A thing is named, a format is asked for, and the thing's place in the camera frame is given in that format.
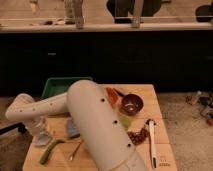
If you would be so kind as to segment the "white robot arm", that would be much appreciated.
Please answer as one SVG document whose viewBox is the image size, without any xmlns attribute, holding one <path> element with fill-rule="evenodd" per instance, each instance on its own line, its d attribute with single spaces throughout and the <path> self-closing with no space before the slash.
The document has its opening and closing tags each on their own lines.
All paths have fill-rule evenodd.
<svg viewBox="0 0 213 171">
<path fill-rule="evenodd" d="M 26 121 L 69 112 L 99 171 L 148 171 L 97 83 L 79 80 L 66 93 L 27 103 L 29 99 L 28 94 L 19 94 L 6 110 L 6 118 Z"/>
</svg>

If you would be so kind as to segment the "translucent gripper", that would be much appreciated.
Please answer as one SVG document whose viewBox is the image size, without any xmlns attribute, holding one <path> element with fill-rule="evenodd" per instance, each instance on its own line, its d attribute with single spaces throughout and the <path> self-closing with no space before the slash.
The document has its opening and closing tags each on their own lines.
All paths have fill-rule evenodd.
<svg viewBox="0 0 213 171">
<path fill-rule="evenodd" d="M 47 131 L 47 121 L 45 117 L 29 119 L 25 122 L 25 126 L 33 136 L 44 134 Z"/>
</svg>

